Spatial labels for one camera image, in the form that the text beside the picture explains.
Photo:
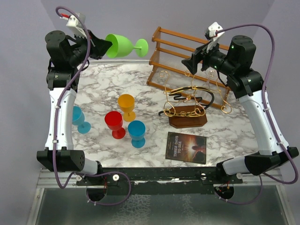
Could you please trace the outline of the green plastic wine glass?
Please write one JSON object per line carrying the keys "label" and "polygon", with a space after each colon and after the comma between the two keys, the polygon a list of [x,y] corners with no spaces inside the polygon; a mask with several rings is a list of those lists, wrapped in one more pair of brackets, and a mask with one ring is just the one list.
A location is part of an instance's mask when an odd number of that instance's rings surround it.
{"label": "green plastic wine glass", "polygon": [[106,52],[106,56],[111,59],[126,57],[133,50],[138,57],[142,58],[147,55],[149,50],[148,42],[142,38],[137,40],[135,44],[132,44],[125,36],[108,34],[105,40],[112,43],[112,46]]}

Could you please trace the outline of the clear wine glass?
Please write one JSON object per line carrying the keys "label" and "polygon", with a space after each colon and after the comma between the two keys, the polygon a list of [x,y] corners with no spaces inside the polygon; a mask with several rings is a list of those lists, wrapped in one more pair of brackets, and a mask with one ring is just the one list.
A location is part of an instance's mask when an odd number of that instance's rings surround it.
{"label": "clear wine glass", "polygon": [[215,70],[212,70],[212,69],[207,69],[204,71],[205,75],[206,75],[206,78],[207,78],[207,81],[205,82],[205,84],[202,86],[208,90],[210,90],[211,92],[213,93],[216,93],[217,90],[216,89],[213,89],[211,86],[210,86],[210,80],[214,77],[215,75]]}

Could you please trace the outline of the gold wire wine glass rack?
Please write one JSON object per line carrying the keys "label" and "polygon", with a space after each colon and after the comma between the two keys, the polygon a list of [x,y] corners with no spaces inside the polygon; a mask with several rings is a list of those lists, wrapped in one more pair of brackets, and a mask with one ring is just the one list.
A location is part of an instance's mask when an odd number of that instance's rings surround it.
{"label": "gold wire wine glass rack", "polygon": [[217,75],[215,89],[211,89],[209,86],[196,86],[191,81],[187,87],[169,90],[167,82],[170,79],[170,73],[166,70],[160,71],[159,76],[165,79],[164,95],[166,101],[163,110],[158,115],[167,116],[170,126],[174,128],[195,128],[205,125],[208,121],[206,112],[208,108],[212,107],[215,94],[218,94],[223,102],[220,110],[224,114],[232,112],[233,107],[227,102],[227,98],[222,96],[218,85],[218,82],[221,81],[220,73],[213,69],[208,69],[205,72],[209,78]]}

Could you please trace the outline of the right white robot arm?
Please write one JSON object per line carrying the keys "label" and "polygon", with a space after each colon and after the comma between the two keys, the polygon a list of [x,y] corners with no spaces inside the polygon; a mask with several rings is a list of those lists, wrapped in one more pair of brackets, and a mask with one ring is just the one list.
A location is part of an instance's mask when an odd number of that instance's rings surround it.
{"label": "right white robot arm", "polygon": [[191,74],[214,68],[227,77],[227,86],[245,109],[254,130],[258,152],[243,157],[231,158],[216,165],[215,177],[220,183],[228,182],[234,174],[267,174],[267,171],[290,162],[295,177],[290,184],[298,181],[299,173],[293,158],[299,155],[281,134],[271,107],[267,102],[266,78],[251,69],[256,51],[253,40],[244,35],[232,38],[227,54],[220,52],[218,39],[225,30],[206,32],[208,43],[196,48],[191,57],[182,60]]}

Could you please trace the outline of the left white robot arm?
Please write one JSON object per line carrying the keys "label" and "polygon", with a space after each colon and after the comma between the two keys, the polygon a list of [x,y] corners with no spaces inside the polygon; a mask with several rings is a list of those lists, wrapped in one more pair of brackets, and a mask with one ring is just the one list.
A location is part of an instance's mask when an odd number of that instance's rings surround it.
{"label": "left white robot arm", "polygon": [[82,150],[75,150],[72,138],[72,112],[77,95],[79,76],[76,75],[86,56],[100,59],[101,40],[89,32],[89,41],[70,37],[63,31],[49,32],[46,49],[50,55],[46,76],[51,101],[48,138],[44,150],[37,152],[37,160],[49,171],[87,174],[93,185],[103,181],[98,162],[86,159]]}

